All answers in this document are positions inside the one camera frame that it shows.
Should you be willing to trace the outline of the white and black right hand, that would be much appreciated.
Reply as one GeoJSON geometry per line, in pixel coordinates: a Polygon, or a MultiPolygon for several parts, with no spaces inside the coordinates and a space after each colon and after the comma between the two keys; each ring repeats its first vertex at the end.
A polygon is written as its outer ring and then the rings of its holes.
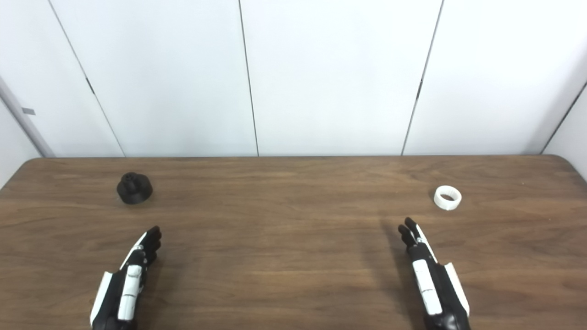
{"type": "Polygon", "coordinates": [[[452,263],[438,262],[423,230],[410,217],[398,226],[411,260],[428,330],[469,330],[470,306],[452,263]]]}

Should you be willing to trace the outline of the white and black left hand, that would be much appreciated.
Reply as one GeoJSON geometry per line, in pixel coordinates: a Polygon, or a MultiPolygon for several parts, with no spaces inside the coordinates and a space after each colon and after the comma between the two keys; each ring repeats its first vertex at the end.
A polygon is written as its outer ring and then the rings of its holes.
{"type": "Polygon", "coordinates": [[[147,271],[156,260],[161,238],[160,227],[151,227],[135,242],[116,272],[103,274],[89,318],[93,330],[138,328],[138,297],[145,286],[147,271]]]}

